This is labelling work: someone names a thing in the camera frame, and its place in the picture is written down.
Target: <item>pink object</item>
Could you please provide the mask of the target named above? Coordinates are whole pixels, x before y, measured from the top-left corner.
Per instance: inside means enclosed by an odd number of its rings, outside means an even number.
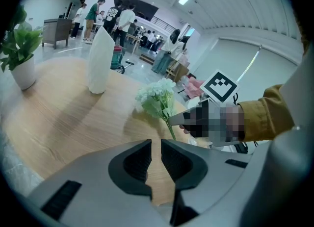
[[[204,80],[197,80],[194,77],[189,79],[188,85],[183,85],[187,95],[193,99],[200,96],[204,91],[200,89],[200,86],[204,83]]]

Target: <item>potted plant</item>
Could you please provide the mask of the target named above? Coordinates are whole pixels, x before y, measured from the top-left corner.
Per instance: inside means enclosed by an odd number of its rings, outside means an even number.
[[[27,13],[19,5],[5,31],[0,43],[0,53],[6,55],[0,59],[4,72],[8,66],[18,86],[24,90],[35,82],[35,64],[33,52],[42,41],[41,30],[32,30],[29,23],[25,22]]]

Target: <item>white vase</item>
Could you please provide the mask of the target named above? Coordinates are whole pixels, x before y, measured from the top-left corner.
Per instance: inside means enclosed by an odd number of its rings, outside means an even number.
[[[20,89],[29,88],[35,82],[34,56],[11,71]]]
[[[93,94],[105,91],[113,49],[113,39],[101,26],[94,38],[88,61],[88,88]]]

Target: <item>mustard yellow sleeve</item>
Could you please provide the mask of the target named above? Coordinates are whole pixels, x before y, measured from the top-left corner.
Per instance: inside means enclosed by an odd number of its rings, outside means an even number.
[[[240,102],[244,111],[244,142],[272,140],[294,126],[292,117],[279,88],[267,88],[258,101]]]

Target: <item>green leaves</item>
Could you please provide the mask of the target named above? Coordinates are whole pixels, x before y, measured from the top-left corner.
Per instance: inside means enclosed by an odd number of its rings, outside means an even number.
[[[31,59],[34,56],[33,52],[42,41],[40,36],[42,31],[32,31],[31,25],[25,22],[26,16],[27,13],[23,6],[19,5],[0,44],[0,50],[8,55],[7,58],[1,59],[3,62],[1,65],[2,71],[5,70],[6,65],[9,66],[9,70],[13,70],[18,65]]]

